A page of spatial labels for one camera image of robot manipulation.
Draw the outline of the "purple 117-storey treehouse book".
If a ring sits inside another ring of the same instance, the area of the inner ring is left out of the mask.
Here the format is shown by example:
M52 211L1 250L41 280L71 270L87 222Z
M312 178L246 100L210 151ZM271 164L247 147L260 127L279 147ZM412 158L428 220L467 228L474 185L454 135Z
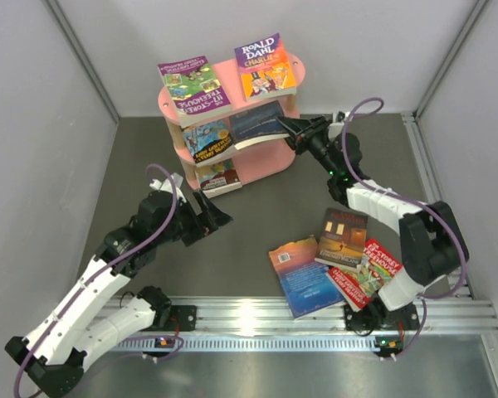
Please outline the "purple 117-storey treehouse book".
M187 128L232 110L232 103L206 56L158 64L179 125Z

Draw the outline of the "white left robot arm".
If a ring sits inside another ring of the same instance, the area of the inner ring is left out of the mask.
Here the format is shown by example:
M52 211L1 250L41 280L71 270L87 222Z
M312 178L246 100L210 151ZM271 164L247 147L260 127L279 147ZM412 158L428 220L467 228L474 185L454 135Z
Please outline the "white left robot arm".
M201 191L196 213L180 192L155 189L129 222L107 234L83 275L54 311L26 336L12 337L6 353L48 397L63 397L99 357L132 334L168 325L172 301L160 288L142 288L109 317L93 319L112 296L156 257L160 245L190 246L232 221Z

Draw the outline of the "yellow Brideshead Revisited book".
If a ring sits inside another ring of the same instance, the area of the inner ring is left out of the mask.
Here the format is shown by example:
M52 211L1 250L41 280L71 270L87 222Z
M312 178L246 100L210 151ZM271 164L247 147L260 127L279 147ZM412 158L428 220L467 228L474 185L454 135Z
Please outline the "yellow Brideshead Revisited book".
M195 173L200 189L208 198L242 188L242 181L231 159L197 167Z

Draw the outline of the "brown dark cover book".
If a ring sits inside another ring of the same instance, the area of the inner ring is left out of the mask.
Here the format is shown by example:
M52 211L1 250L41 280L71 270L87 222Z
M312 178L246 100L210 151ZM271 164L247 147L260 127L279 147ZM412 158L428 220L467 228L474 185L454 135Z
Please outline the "brown dark cover book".
M315 260L358 273L367 240L368 217L327 208Z

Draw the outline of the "orange Roald Dahl book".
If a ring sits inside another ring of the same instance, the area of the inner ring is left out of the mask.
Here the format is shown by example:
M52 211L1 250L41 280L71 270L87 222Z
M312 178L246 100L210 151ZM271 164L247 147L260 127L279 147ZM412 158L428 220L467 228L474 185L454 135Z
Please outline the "orange Roald Dahl book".
M294 71L279 33L239 46L234 51L246 100L296 93Z

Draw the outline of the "red green treehouse book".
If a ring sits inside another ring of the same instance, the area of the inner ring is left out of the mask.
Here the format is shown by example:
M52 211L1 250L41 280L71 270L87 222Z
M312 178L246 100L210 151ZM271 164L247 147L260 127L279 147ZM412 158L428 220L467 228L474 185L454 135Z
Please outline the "red green treehouse book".
M329 281L340 291L354 312L365 308L374 295L392 281L403 265L376 239L366 242L359 272L331 267Z

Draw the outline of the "dark blue paperback book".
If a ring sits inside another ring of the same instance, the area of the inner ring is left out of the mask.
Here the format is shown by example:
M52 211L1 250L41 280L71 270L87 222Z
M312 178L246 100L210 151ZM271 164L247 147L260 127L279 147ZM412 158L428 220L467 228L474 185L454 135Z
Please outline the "dark blue paperback book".
M288 133L276 120L277 116L283 115L278 100L231 115L229 123L236 149L243 150L255 144L286 138Z

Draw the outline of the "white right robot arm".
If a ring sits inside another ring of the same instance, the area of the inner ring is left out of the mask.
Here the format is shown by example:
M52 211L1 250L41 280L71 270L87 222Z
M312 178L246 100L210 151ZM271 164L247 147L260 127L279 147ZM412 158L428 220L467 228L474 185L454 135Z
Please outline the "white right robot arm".
M330 137L331 122L278 117L286 130L286 143L297 155L309 153L330 175L332 198L350 210L360 211L396 232L403 269L378 291L379 303L370 311L379 328L391 328L401 308L440 278L465 270L470 253L451 207L444 201L427 204L382 187L360 167L359 139L343 129Z

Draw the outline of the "169-storey treehouse book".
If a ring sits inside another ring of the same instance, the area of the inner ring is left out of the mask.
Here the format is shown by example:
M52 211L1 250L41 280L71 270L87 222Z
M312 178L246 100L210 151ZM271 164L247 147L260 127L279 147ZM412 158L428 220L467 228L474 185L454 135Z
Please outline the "169-storey treehouse book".
M187 127L183 130L183 139L197 166L213 164L238 153L227 119Z

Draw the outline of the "blue orange paperback book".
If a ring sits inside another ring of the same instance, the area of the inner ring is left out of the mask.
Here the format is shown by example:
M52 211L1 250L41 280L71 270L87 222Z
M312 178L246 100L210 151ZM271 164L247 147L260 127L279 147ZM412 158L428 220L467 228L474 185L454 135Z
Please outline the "blue orange paperback book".
M317 249L317 240L310 236L268 252L294 319L344 302L327 276L329 267L315 260Z

